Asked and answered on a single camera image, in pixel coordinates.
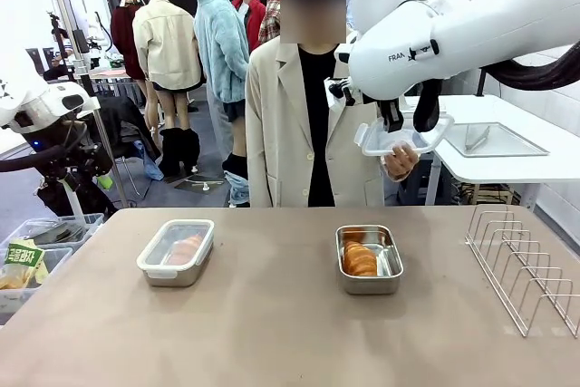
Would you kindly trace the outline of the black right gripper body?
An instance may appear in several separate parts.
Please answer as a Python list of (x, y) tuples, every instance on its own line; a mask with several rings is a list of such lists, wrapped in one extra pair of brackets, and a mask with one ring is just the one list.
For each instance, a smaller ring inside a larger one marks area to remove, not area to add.
[(378, 101), (378, 106), (381, 112), (381, 116), (386, 121), (400, 121), (403, 119), (400, 108), (400, 100), (398, 98)]

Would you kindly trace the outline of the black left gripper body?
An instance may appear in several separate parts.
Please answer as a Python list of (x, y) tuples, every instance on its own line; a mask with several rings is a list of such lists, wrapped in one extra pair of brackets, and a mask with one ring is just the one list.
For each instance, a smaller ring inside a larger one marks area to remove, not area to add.
[(47, 174), (55, 179), (63, 179), (67, 169), (92, 178), (105, 175), (112, 167), (112, 161), (101, 144), (78, 146), (64, 156), (51, 160)]

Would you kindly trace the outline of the person's left hand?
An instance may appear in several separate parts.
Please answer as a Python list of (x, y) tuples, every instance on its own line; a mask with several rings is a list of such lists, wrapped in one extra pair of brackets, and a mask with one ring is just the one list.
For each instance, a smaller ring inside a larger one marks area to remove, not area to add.
[(406, 179), (420, 160), (420, 155), (407, 143), (396, 145), (383, 157), (383, 167), (392, 181)]

